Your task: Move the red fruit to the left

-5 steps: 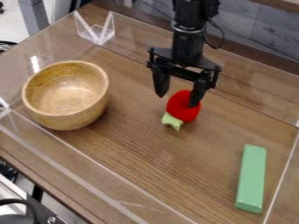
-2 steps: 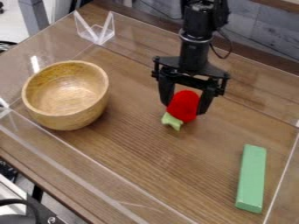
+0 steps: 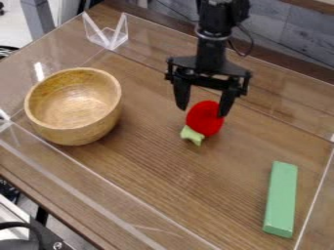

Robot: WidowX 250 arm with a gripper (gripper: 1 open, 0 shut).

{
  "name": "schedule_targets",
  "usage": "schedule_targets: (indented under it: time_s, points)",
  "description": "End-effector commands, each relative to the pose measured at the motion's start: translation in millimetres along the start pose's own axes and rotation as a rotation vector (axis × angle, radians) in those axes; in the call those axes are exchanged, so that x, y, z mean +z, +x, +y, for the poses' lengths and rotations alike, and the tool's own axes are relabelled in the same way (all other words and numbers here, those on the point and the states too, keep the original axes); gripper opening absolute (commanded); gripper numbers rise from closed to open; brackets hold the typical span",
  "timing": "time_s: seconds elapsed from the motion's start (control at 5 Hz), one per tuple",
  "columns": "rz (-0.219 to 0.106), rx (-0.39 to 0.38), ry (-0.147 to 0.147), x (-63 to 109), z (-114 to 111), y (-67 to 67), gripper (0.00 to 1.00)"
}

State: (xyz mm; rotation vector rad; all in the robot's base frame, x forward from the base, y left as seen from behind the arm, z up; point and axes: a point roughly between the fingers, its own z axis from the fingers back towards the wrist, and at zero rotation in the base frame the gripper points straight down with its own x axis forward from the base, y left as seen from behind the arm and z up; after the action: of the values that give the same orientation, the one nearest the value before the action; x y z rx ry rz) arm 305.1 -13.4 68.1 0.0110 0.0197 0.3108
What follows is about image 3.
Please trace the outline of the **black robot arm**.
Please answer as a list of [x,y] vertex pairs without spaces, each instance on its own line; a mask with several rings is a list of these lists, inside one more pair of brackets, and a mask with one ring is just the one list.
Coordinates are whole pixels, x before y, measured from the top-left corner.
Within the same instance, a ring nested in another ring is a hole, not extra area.
[[197,0],[199,20],[195,26],[194,56],[167,59],[166,79],[174,86],[176,106],[186,110],[191,87],[222,92],[217,116],[226,117],[235,99],[249,93],[251,72],[226,58],[233,29],[246,31],[242,22],[250,17],[250,0]]

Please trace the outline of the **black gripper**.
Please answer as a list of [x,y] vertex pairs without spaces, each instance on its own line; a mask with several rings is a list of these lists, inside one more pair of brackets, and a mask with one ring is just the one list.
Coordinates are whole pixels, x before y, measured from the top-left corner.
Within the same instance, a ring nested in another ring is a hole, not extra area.
[[195,56],[171,57],[167,59],[164,78],[174,86],[175,102],[180,110],[187,109],[193,86],[225,92],[218,110],[218,116],[225,117],[235,98],[249,93],[251,72],[229,61],[217,69],[202,69],[195,65]]

